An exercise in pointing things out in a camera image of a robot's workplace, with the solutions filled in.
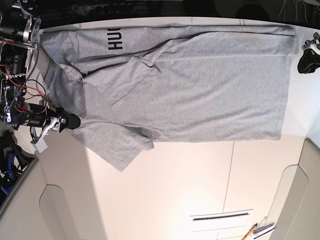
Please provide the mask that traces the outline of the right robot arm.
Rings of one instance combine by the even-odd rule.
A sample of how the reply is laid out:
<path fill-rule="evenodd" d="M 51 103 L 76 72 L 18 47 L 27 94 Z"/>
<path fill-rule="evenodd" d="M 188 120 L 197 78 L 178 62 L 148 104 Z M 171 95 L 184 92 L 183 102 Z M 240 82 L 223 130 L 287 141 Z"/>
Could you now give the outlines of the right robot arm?
<path fill-rule="evenodd" d="M 48 131 L 74 130 L 81 120 L 63 108 L 50 109 L 45 89 L 38 90 L 40 104 L 26 102 L 27 85 L 40 55 L 38 35 L 41 26 L 34 0 L 0 2 L 0 120 L 18 130 L 28 126 L 32 144 L 43 140 Z"/>

